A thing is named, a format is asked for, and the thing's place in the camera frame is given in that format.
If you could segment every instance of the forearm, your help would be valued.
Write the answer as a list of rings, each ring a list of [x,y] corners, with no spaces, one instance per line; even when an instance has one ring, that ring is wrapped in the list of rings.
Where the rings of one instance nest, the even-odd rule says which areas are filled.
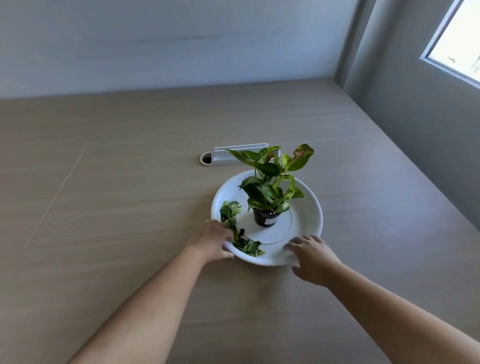
[[[194,248],[185,248],[115,312],[71,363],[163,363],[203,265]]]
[[[327,288],[393,363],[479,363],[480,344],[344,265]]]

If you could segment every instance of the human's right hand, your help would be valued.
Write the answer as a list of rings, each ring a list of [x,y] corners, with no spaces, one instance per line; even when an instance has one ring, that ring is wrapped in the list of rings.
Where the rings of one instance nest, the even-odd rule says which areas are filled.
[[[342,265],[332,249],[317,236],[303,235],[293,238],[284,249],[290,250],[299,260],[300,267],[293,266],[293,273],[316,285],[326,286],[331,270]]]

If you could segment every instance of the white plant saucer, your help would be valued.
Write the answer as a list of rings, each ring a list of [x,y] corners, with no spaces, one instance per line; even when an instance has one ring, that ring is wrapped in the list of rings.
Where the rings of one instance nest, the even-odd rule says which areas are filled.
[[[296,187],[302,190],[305,197],[290,200],[290,210],[281,214],[274,226],[269,228],[259,226],[253,218],[253,210],[247,212],[247,194],[238,188],[245,178],[253,175],[254,171],[248,170],[233,176],[220,187],[213,199],[212,219],[220,221],[220,208],[224,201],[238,201],[242,206],[242,212],[237,215],[238,228],[245,229],[245,236],[248,238],[261,241],[260,249],[265,251],[265,254],[250,256],[235,248],[231,242],[225,242],[225,247],[238,258],[260,266],[292,264],[296,261],[295,256],[282,248],[296,236],[308,234],[320,236],[323,225],[320,204],[313,192],[304,183],[295,179]],[[288,184],[289,181],[284,181],[280,187],[286,191]]]

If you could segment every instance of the table surface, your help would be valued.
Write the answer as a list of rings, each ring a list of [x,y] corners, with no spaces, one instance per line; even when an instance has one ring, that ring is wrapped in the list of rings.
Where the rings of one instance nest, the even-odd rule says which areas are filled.
[[[63,363],[248,167],[215,146],[315,149],[296,176],[340,259],[480,339],[478,231],[331,80],[0,102],[2,363]],[[208,265],[169,363],[387,363],[289,267]]]

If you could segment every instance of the potted plant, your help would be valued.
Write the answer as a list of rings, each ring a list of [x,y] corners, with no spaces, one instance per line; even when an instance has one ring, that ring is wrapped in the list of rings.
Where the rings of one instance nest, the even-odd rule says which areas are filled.
[[[295,149],[293,157],[283,154],[280,163],[280,148],[269,146],[258,153],[227,149],[240,162],[255,168],[255,176],[243,180],[239,188],[248,195],[248,210],[253,208],[256,223],[267,228],[275,225],[276,218],[290,209],[290,199],[303,197],[303,192],[295,187],[292,172],[303,168],[314,152],[308,144],[302,144]],[[284,180],[290,181],[286,191],[279,186]]]

